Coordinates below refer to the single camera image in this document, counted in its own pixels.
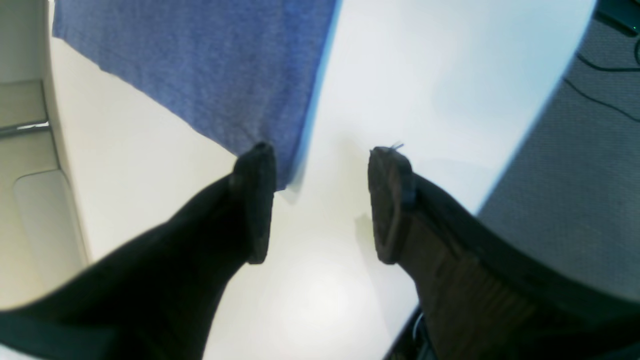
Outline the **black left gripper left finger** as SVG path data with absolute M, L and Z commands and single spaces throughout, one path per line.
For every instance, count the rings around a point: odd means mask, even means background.
M 1 312 L 1 349 L 28 360 L 201 360 L 228 282 L 265 261 L 276 183 L 272 146 L 170 219 L 30 304 Z

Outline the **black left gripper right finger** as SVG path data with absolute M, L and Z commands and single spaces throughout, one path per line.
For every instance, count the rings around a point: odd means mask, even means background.
M 439 360 L 637 360 L 639 303 L 495 235 L 395 148 L 369 153 L 375 250 L 412 278 Z

